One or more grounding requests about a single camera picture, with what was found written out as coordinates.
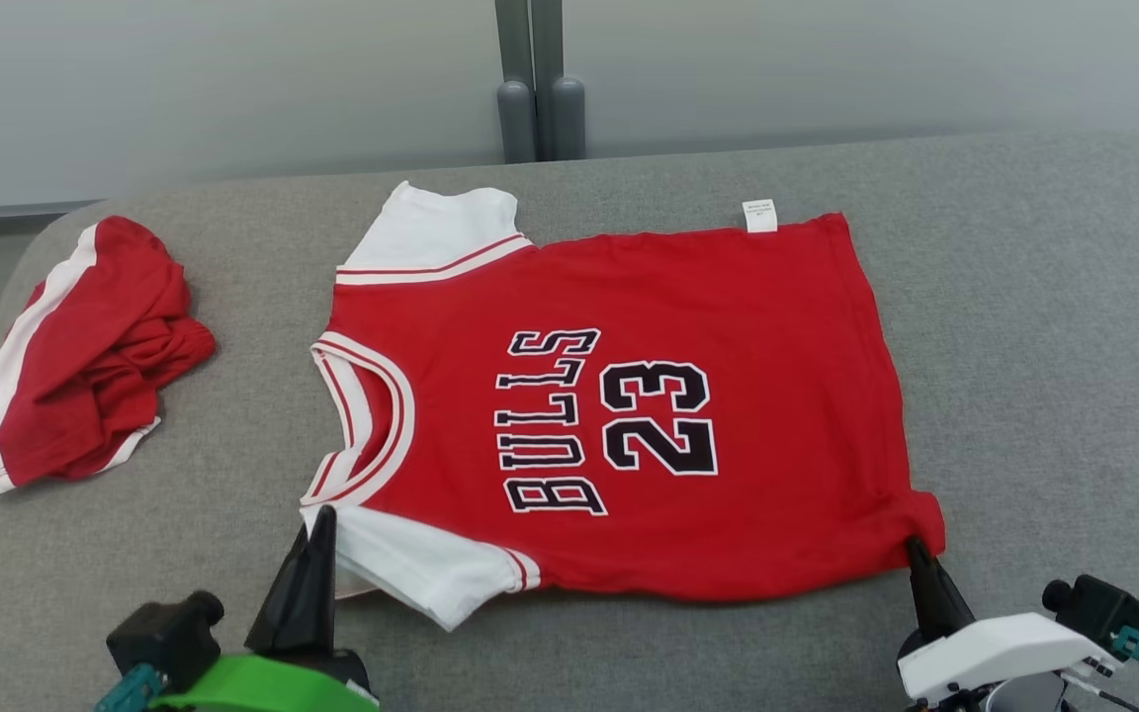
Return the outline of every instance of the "clothing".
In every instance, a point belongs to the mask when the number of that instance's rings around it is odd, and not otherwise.
[[[842,215],[538,248],[516,199],[403,183],[312,353],[338,564],[458,625],[546,586],[803,594],[943,550]]]
[[[182,267],[144,226],[112,216],[82,230],[0,350],[0,494],[130,459],[161,423],[157,388],[214,352],[190,302]]]

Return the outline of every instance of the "red jersey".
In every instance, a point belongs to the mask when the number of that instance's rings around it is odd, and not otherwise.
[[[403,183],[336,272],[345,447],[303,514],[338,509],[339,573],[449,630],[502,591],[771,598],[943,550],[842,215],[535,247],[515,207]]]

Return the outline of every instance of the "cable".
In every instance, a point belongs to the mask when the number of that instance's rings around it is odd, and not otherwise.
[[[1115,695],[1112,695],[1106,690],[1098,688],[1098,686],[1085,684],[1085,681],[1081,680],[1080,678],[1076,678],[1075,676],[1068,676],[1066,674],[1066,672],[1058,672],[1058,676],[1062,677],[1063,680],[1066,680],[1072,686],[1076,686],[1076,688],[1080,688],[1085,693],[1095,694],[1099,698],[1105,699],[1106,702],[1111,702],[1112,704],[1117,704],[1117,706],[1126,709],[1128,712],[1139,712],[1139,707],[1137,707],[1133,703],[1128,702],[1126,699],[1122,699],[1121,697],[1115,697]]]

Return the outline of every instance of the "red stripe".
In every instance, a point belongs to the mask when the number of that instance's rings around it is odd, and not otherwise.
[[[349,401],[345,401],[345,392],[342,391],[341,382],[336,379],[336,374],[331,370],[331,366],[328,365],[328,360],[320,361],[325,366],[325,370],[328,371],[328,377],[334,383],[336,388],[336,398],[341,400],[341,407],[345,410],[345,447],[354,445],[354,417],[349,414]]]
[[[393,374],[390,374],[388,370],[386,370],[384,368],[384,366],[380,366],[379,363],[376,363],[376,362],[374,362],[371,360],[368,360],[366,355],[360,355],[360,353],[353,352],[353,351],[351,351],[349,349],[345,349],[344,346],[339,346],[339,344],[336,344],[336,343],[333,343],[333,342],[329,342],[329,341],[321,341],[320,339],[320,342],[318,342],[318,343],[322,344],[322,346],[328,346],[329,349],[335,349],[336,351],[342,351],[344,353],[349,353],[349,355],[353,357],[353,359],[357,360],[358,362],[360,362],[360,365],[367,366],[367,368],[370,368],[371,370],[375,370],[375,371],[377,371],[379,374],[384,374],[385,377],[388,378],[388,382],[393,384],[393,395],[398,398],[400,418],[399,418],[399,423],[398,423],[396,429],[394,429],[394,432],[392,434],[390,434],[390,439],[392,439],[392,440],[390,440],[390,449],[385,453],[385,459],[384,460],[379,460],[378,463],[371,465],[371,472],[368,473],[368,476],[371,476],[371,474],[377,473],[380,468],[383,468],[383,466],[385,466],[386,463],[388,463],[390,456],[393,455],[393,450],[396,450],[398,442],[399,442],[399,440],[402,436],[403,420],[407,419],[407,402],[402,398],[402,391],[399,391],[398,379],[394,378]],[[358,469],[358,463],[354,463],[354,469]],[[351,469],[351,474],[349,474],[349,476],[351,476],[351,477],[354,476],[354,474],[355,474],[354,469]],[[362,478],[360,478],[360,481],[353,482],[352,485],[350,485],[349,488],[345,488],[344,491],[336,492],[336,494],[333,494],[333,496],[328,497],[328,499],[326,501],[338,500],[338,499],[347,496],[350,492],[358,490],[358,488],[360,488],[360,485],[362,485],[362,483],[364,483],[364,482],[367,482],[367,477],[362,477]]]
[[[511,554],[511,551],[508,549],[503,549],[503,554],[509,555],[513,562],[516,562],[516,567],[521,568],[521,588],[518,590],[525,590],[525,588],[530,586],[528,574],[525,573],[525,564],[521,563],[521,558],[518,558],[518,555]]]
[[[513,237],[507,237],[507,238],[503,238],[501,240],[498,240],[498,243],[487,244],[486,247],[483,247],[483,248],[477,249],[475,252],[470,252],[468,255],[465,255],[465,256],[456,260],[454,262],[449,263],[449,265],[429,267],[429,269],[425,269],[425,270],[345,270],[345,269],[338,269],[338,270],[336,270],[336,273],[338,273],[338,275],[425,275],[425,273],[433,273],[433,272],[442,272],[442,271],[451,269],[451,267],[459,265],[460,262],[467,262],[467,261],[470,261],[473,257],[477,257],[478,255],[483,255],[483,253],[489,252],[491,249],[494,249],[494,248],[499,247],[501,244],[509,244],[514,239],[524,239],[524,237],[525,236],[522,236],[522,235],[514,235]]]
[[[341,455],[341,452],[334,452],[331,453],[331,457],[329,457],[328,466],[325,468],[325,474],[322,474],[319,478],[319,483],[316,485],[316,491],[311,492],[311,497],[319,497],[319,493],[325,489],[325,482],[328,482],[328,474],[331,473],[331,466],[336,464],[336,456],[338,455]]]

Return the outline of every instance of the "gray fabric surface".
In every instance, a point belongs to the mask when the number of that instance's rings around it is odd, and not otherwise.
[[[130,463],[0,498],[0,711],[90,709],[103,639],[148,599],[215,591],[238,648],[341,441],[306,346],[331,269],[408,177],[521,199],[546,244],[843,211],[903,380],[913,482],[982,616],[1052,578],[1139,595],[1139,137],[1027,134],[202,186],[83,208],[35,240],[0,339],[79,230],[123,214],[187,269],[219,352],[163,395]],[[778,452],[777,457],[784,457]],[[904,573],[788,600],[503,596],[453,633],[384,596],[339,605],[387,709],[900,709]],[[1139,669],[1112,689],[1139,703]],[[1099,703],[1079,698],[1085,709]]]

